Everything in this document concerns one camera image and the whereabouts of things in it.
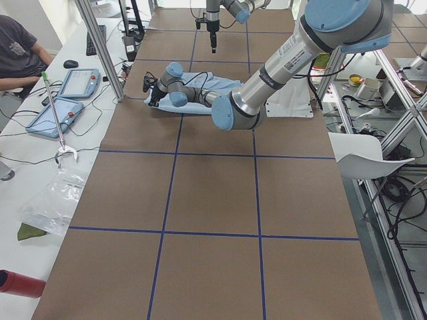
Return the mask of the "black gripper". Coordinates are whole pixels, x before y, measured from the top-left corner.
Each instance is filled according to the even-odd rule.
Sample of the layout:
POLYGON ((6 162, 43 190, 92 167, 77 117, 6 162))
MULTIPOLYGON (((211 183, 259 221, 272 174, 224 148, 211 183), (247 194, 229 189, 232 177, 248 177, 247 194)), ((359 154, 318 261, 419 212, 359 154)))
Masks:
POLYGON ((150 93, 149 106, 150 107, 159 107, 159 102, 163 99, 163 91, 159 88, 159 81, 155 77, 145 75, 143 78, 143 92, 150 93))
POLYGON ((217 35, 216 33, 220 30, 220 20, 208 20, 207 18, 196 18, 195 25, 196 29, 200 30, 201 25, 206 24, 206 29, 209 32, 209 39, 211 44, 211 52, 216 53, 217 50, 217 35))

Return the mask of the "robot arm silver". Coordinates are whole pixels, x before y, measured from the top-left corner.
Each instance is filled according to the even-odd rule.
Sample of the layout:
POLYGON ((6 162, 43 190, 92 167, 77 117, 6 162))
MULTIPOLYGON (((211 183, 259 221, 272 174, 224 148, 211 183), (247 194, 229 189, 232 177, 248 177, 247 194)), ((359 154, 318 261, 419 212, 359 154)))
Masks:
POLYGON ((391 38, 393 1, 308 1, 291 37, 241 86, 227 95, 190 87, 183 67, 170 63, 160 78, 144 77, 149 106, 168 96, 172 105, 199 103, 211 110, 218 129, 253 129, 265 117, 264 105, 321 53, 365 53, 386 47, 391 38))
POLYGON ((201 17, 193 16, 197 30, 201 29, 201 25, 206 25, 206 30, 209 33, 211 52, 216 53, 217 35, 216 33, 222 27, 220 24, 220 9, 223 7, 235 20, 240 24, 245 24, 251 14, 257 9, 265 9, 270 0, 213 0, 205 2, 205 11, 201 17))

